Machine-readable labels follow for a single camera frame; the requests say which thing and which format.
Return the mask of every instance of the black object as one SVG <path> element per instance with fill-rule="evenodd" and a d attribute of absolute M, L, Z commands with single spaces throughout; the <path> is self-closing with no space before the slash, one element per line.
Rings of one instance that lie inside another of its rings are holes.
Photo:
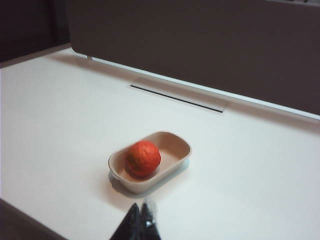
<path fill-rule="evenodd" d="M 154 217 L 147 204 L 139 207 L 134 203 L 110 240 L 161 240 Z"/>
<path fill-rule="evenodd" d="M 142 204 L 141 209 L 141 232 L 142 240 L 161 240 L 154 216 L 146 203 Z"/>
<path fill-rule="evenodd" d="M 0 199 L 0 239 L 66 240 L 2 199 Z"/>
<path fill-rule="evenodd" d="M 66 1 L 72 48 L 320 115 L 320 8 L 266 0 Z"/>

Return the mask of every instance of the beige tray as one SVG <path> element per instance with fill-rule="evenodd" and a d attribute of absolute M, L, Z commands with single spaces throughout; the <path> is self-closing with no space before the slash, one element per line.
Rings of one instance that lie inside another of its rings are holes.
<path fill-rule="evenodd" d="M 147 178 L 134 178 L 126 172 L 126 156 L 130 146 L 115 152 L 108 160 L 112 175 L 119 180 L 126 189 L 136 194 L 145 192 L 177 170 L 191 154 L 189 144 L 170 132 L 156 132 L 141 140 L 148 140 L 155 144 L 159 148 L 161 155 L 160 165 Z"/>

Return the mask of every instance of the red ball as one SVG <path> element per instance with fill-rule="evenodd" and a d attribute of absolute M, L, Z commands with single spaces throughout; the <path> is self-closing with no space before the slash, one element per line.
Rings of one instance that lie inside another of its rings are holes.
<path fill-rule="evenodd" d="M 125 166 L 137 177 L 153 173 L 161 162 L 159 149 L 150 141 L 138 141 L 128 152 Z"/>

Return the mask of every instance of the table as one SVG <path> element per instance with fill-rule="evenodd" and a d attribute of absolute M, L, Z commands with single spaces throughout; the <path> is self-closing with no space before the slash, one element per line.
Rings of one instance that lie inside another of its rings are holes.
<path fill-rule="evenodd" d="M 223 113 L 134 89 L 138 73 L 71 48 L 1 69 L 1 198 L 67 239 L 108 239 L 133 203 L 164 240 L 320 239 L 320 122 L 229 102 Z M 192 147 L 139 195 L 109 156 L 157 131 Z"/>

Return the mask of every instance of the dark partition panel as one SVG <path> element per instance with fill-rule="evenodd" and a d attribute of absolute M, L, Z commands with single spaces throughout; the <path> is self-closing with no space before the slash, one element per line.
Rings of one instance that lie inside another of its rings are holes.
<path fill-rule="evenodd" d="M 76 52 L 320 115 L 320 7 L 67 1 Z"/>

